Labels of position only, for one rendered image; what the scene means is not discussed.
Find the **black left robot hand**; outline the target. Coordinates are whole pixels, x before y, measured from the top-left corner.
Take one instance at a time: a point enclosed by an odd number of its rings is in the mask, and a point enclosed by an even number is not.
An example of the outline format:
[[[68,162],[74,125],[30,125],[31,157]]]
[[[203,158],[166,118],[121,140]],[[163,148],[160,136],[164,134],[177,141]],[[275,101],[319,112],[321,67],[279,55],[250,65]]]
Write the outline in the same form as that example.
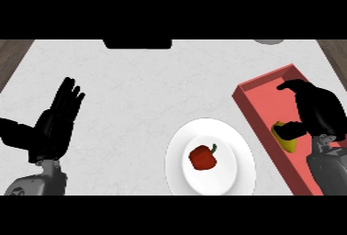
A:
[[[30,163],[58,161],[67,153],[84,96],[74,78],[67,77],[34,127],[0,117],[0,140],[9,147],[28,151]]]

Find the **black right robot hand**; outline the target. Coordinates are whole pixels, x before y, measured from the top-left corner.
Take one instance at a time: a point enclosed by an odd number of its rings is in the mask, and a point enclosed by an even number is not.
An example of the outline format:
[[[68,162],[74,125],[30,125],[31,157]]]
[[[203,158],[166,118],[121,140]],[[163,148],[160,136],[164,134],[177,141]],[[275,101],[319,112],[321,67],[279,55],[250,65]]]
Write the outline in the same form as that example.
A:
[[[346,140],[347,114],[337,95],[301,79],[285,81],[278,90],[290,89],[294,93],[298,121],[276,128],[282,140],[294,140],[307,133],[312,137],[335,136],[335,141]]]

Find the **yellow lemon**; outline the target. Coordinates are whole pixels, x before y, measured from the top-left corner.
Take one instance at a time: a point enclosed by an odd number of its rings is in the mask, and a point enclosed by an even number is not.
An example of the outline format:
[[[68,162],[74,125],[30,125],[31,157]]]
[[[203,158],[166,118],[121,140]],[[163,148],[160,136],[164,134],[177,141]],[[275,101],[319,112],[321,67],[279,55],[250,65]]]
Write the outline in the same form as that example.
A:
[[[282,147],[282,149],[288,152],[288,153],[294,153],[296,152],[296,148],[297,148],[297,140],[284,140],[279,135],[278,135],[278,132],[275,130],[276,127],[282,127],[285,125],[284,122],[281,121],[276,121],[273,126],[272,126],[272,133],[273,133],[273,136],[276,138],[276,141]]]

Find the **red cardboard box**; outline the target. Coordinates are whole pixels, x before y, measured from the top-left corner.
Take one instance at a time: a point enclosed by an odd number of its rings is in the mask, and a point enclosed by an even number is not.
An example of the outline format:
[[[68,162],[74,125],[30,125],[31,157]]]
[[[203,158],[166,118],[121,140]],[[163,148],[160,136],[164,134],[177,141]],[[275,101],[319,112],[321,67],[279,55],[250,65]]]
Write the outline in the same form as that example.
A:
[[[321,196],[322,189],[306,161],[312,153],[312,136],[306,134],[300,137],[296,151],[288,152],[273,134],[275,125],[301,121],[294,92],[288,88],[276,89],[278,85],[296,79],[310,82],[296,65],[290,64],[238,84],[232,97],[291,192],[296,195]]]

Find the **white round plate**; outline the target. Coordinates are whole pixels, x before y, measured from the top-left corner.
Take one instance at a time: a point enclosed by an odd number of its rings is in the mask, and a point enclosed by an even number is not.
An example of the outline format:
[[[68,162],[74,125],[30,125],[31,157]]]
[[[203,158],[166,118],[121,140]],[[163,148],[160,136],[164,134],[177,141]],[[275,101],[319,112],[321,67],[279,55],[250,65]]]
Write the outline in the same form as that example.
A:
[[[200,118],[177,130],[166,154],[166,177],[174,195],[254,193],[254,156],[244,137],[225,122]]]

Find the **grey round object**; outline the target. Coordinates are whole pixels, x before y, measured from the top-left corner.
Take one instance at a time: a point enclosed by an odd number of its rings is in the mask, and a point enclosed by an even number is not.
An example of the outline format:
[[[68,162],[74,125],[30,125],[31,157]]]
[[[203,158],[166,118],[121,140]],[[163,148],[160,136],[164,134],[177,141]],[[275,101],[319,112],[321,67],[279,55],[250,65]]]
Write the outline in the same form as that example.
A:
[[[263,45],[276,45],[284,42],[284,39],[254,39]]]

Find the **red bell pepper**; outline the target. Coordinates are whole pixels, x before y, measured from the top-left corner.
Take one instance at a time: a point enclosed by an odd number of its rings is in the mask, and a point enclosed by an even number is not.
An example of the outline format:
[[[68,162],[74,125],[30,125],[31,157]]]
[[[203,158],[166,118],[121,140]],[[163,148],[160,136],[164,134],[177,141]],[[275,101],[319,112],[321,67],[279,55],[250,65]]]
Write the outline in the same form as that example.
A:
[[[217,145],[213,145],[211,148],[208,148],[207,145],[201,145],[191,151],[189,159],[195,170],[210,170],[217,165],[217,160],[214,158],[216,150]]]

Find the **black appliance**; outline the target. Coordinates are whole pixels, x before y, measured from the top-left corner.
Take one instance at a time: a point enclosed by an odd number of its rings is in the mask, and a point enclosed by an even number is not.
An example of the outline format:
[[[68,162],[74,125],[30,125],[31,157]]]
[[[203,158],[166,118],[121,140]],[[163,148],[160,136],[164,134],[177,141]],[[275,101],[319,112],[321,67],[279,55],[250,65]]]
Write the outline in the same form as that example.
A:
[[[167,50],[173,46],[170,39],[105,39],[104,42],[114,50]]]

